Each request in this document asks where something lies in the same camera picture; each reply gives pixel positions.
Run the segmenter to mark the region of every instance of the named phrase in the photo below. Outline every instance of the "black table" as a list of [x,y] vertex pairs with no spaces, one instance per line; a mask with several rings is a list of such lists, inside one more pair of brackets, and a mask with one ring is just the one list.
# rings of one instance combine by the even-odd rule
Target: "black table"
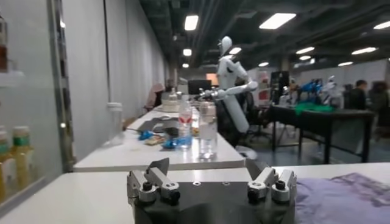
[[[271,122],[274,126],[272,128],[272,151],[276,150],[276,147],[287,147],[291,145],[276,146],[276,122],[280,122],[286,125],[292,125],[299,128],[299,156],[302,154],[302,138],[310,138],[314,141],[323,143],[325,145],[324,164],[329,164],[330,148],[335,147],[337,149],[353,153],[349,150],[338,147],[337,145],[331,145],[332,143],[332,125],[334,121],[344,121],[351,119],[362,119],[364,122],[364,137],[363,137],[363,151],[360,154],[353,153],[361,157],[361,162],[366,163],[369,156],[369,142],[371,138],[371,126],[374,120],[374,113],[361,110],[343,110],[338,109],[332,112],[322,111],[302,111],[299,115],[295,109],[281,106],[271,106],[269,108],[269,114]],[[324,137],[324,140],[311,138],[304,136],[303,131],[308,131],[316,135]]]

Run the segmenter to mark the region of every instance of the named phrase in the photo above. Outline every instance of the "workbench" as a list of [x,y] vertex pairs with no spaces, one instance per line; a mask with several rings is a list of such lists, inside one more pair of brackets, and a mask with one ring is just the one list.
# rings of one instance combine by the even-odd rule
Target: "workbench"
[[[390,184],[390,163],[274,167],[293,170],[298,178],[332,178],[358,172]],[[127,204],[128,172],[66,173],[0,219],[0,224],[132,224]],[[250,181],[246,168],[168,172],[177,182]]]
[[[137,119],[124,132],[124,143],[115,147],[104,145],[74,165],[75,172],[118,172],[131,169],[145,169],[151,162],[169,158],[171,170],[224,169],[244,167],[244,158],[218,134],[217,157],[213,160],[200,160],[199,141],[193,139],[192,149],[188,152],[165,150],[161,145],[148,146],[139,141],[135,131],[144,122],[163,115],[178,117],[178,113],[164,113],[157,108]],[[197,127],[199,112],[193,110],[193,126]]]
[[[371,126],[374,119],[374,113],[362,110],[344,110],[336,109],[335,111],[310,111],[304,110],[300,114],[297,114],[294,108],[271,106],[270,118],[273,122],[272,128],[272,151],[276,150],[276,147],[290,147],[297,145],[299,147],[299,156],[302,154],[302,138],[309,138],[318,143],[324,144],[324,164],[330,162],[330,149],[331,147],[343,150],[345,152],[353,153],[361,157],[361,162],[366,163],[369,157],[369,141],[371,138]],[[276,123],[282,123],[286,125],[292,125],[299,128],[299,142],[293,145],[277,145],[276,144]],[[356,141],[356,136],[350,136],[349,138],[339,139],[338,142],[333,141],[334,132],[338,131],[342,124],[346,122],[361,122],[361,128],[354,128],[352,134],[361,134],[363,138],[363,145],[361,152],[355,149],[346,149],[341,146],[347,141]]]

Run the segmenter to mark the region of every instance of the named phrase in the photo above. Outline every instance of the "ceiling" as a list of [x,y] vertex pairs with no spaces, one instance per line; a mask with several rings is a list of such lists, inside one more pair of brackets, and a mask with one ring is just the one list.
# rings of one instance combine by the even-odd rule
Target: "ceiling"
[[[308,46],[316,59],[312,65],[295,70],[336,66],[344,61],[355,63],[390,57],[390,28],[373,27],[390,21],[389,0],[140,0],[158,42],[170,63],[191,68],[215,65],[217,43],[223,36],[232,38],[242,48],[237,60],[247,69],[262,61],[279,67],[288,58],[291,67],[301,62],[296,51]],[[297,16],[279,29],[259,29],[275,13]],[[185,31],[187,15],[199,16],[197,29]],[[369,54],[351,52],[377,47]],[[193,50],[184,57],[184,48]]]

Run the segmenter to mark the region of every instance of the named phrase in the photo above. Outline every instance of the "white table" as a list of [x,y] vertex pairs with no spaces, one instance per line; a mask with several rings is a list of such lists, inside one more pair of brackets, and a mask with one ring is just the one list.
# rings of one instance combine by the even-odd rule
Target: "white table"
[[[298,177],[327,178],[359,172],[390,184],[390,163],[275,167],[295,171]],[[127,204],[127,172],[67,173],[0,219],[0,224],[131,224]],[[250,181],[245,168],[171,171],[178,182]]]
[[[152,110],[136,120],[129,128],[137,129],[145,121],[168,114],[177,117],[178,113],[164,113]],[[194,126],[197,126],[199,114],[193,113]],[[138,140],[138,133],[133,130],[125,131],[123,145],[116,147],[101,147],[74,166],[75,172],[128,172],[132,169],[145,169],[151,162],[169,158],[170,170],[191,169],[225,169],[244,166],[244,158],[220,135],[218,135],[217,158],[204,161],[197,158],[199,142],[193,140],[192,150],[189,152],[162,150],[160,145],[148,146]]]

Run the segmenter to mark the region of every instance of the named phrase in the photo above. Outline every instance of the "fluorescent light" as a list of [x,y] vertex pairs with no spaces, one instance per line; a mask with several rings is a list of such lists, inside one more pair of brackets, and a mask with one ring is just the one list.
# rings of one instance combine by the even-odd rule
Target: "fluorescent light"
[[304,48],[302,50],[297,51],[297,54],[304,54],[304,53],[307,53],[307,52],[312,51],[312,50],[314,50],[314,47],[307,47],[307,48]]
[[267,65],[269,65],[268,62],[262,62],[262,63],[258,64],[259,67],[265,67]]
[[293,19],[297,14],[295,13],[275,13],[267,21],[263,22],[259,28],[275,30]]
[[238,54],[239,52],[241,51],[241,48],[240,47],[235,47],[233,48],[229,54]]
[[382,30],[382,29],[387,28],[387,27],[390,27],[390,21],[387,21],[387,22],[385,22],[385,23],[381,23],[381,24],[379,24],[379,25],[376,25],[376,26],[374,27],[374,29],[375,29],[375,30]]
[[65,23],[62,21],[62,19],[60,19],[60,26],[61,26],[62,28],[65,28],[65,27],[66,27],[66,25],[65,25]]
[[304,61],[304,60],[307,60],[307,59],[311,59],[311,57],[310,56],[302,56],[302,57],[300,57],[299,58],[301,61]]
[[231,55],[231,54],[230,54],[230,55],[226,55],[225,58],[227,58],[227,59],[232,59],[232,58],[233,58],[233,55]]
[[376,51],[376,50],[377,49],[375,47],[367,47],[367,48],[360,49],[360,50],[352,52],[352,55],[363,54],[363,53],[371,53],[371,52]]
[[187,17],[185,18],[184,29],[185,29],[185,30],[195,30],[195,29],[196,29],[196,25],[197,25],[198,19],[199,19],[199,17],[196,16],[196,15],[187,16]]
[[345,65],[352,65],[352,64],[353,64],[352,61],[348,61],[348,62],[340,63],[339,67],[342,67],[342,66],[345,66]]
[[184,56],[191,56],[193,54],[192,50],[191,49],[184,49],[183,50],[183,55]]

